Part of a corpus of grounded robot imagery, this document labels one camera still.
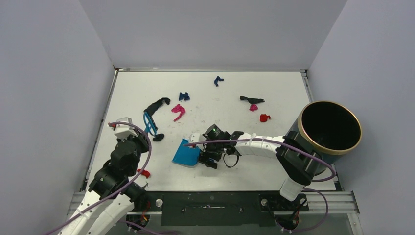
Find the blue plastic dustpan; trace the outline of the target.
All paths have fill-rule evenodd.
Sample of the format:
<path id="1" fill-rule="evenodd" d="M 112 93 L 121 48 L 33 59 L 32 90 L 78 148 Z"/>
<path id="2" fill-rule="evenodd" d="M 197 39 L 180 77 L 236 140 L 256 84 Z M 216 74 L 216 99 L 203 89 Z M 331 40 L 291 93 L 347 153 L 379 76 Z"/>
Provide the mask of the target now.
<path id="1" fill-rule="evenodd" d="M 201 150 L 198 147 L 185 146 L 188 140 L 182 139 L 172 159 L 172 162 L 186 167 L 194 167 L 198 163 Z"/>

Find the red paper scrap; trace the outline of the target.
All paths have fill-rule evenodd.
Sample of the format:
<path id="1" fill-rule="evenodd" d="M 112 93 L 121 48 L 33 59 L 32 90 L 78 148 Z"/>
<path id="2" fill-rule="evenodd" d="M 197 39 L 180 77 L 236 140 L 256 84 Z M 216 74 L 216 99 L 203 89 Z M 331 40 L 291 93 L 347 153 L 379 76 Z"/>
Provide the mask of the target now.
<path id="1" fill-rule="evenodd" d="M 151 177 L 151 173 L 149 171 L 145 170 L 145 169 L 138 169 L 137 173 L 144 176 L 146 179 Z"/>

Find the small black paper scrap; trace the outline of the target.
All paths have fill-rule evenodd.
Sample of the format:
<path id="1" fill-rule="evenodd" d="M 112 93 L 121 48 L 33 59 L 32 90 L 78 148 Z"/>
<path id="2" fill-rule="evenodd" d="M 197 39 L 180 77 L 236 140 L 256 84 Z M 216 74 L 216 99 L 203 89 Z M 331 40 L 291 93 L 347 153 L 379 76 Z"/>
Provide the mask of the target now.
<path id="1" fill-rule="evenodd" d="M 161 141 L 163 140 L 165 135 L 163 133 L 159 133 L 153 136 L 153 141 Z"/>

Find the blue hand brush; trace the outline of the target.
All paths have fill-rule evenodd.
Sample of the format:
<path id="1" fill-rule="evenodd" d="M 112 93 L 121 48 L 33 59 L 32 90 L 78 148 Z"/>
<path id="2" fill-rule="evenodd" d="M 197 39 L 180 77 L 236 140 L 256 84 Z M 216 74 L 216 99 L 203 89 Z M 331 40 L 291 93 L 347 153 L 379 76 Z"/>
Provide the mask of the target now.
<path id="1" fill-rule="evenodd" d="M 151 136 L 155 136 L 157 134 L 158 127 L 155 124 L 153 118 L 147 112 L 143 113 L 143 122 L 145 125 L 145 133 Z"/>

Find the black paper scrap strip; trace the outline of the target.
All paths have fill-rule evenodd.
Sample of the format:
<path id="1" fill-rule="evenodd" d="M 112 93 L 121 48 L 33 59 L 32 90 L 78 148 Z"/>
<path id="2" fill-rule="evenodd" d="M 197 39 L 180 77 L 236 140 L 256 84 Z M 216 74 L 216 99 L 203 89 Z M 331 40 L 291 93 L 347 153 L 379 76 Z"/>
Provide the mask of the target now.
<path id="1" fill-rule="evenodd" d="M 163 97 L 156 102 L 150 104 L 146 109 L 144 109 L 144 113 L 147 113 L 150 117 L 164 104 L 169 105 L 171 102 L 170 98 Z"/>

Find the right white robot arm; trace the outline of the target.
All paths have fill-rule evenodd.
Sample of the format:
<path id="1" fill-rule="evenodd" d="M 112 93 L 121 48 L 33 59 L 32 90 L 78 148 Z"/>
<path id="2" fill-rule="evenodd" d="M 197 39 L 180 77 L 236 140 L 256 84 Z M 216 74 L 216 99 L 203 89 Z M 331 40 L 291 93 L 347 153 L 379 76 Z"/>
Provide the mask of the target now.
<path id="1" fill-rule="evenodd" d="M 276 158 L 287 174 L 277 195 L 277 205 L 283 210 L 296 204 L 297 196 L 323 167 L 320 154 L 296 131 L 289 131 L 285 136 L 267 137 L 242 131 L 229 133 L 214 124 L 203 134 L 190 135 L 189 142 L 213 155 Z"/>

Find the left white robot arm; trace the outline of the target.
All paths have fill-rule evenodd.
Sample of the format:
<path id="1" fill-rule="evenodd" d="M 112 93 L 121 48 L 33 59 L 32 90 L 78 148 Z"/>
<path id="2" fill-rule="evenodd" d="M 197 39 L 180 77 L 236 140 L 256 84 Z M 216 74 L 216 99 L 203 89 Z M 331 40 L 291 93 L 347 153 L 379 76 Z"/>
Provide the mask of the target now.
<path id="1" fill-rule="evenodd" d="M 96 172 L 76 211 L 61 228 L 61 235 L 104 235 L 131 210 L 140 211 L 147 202 L 146 191 L 133 180 L 142 153 L 151 153 L 146 134 L 117 139 L 110 159 Z"/>

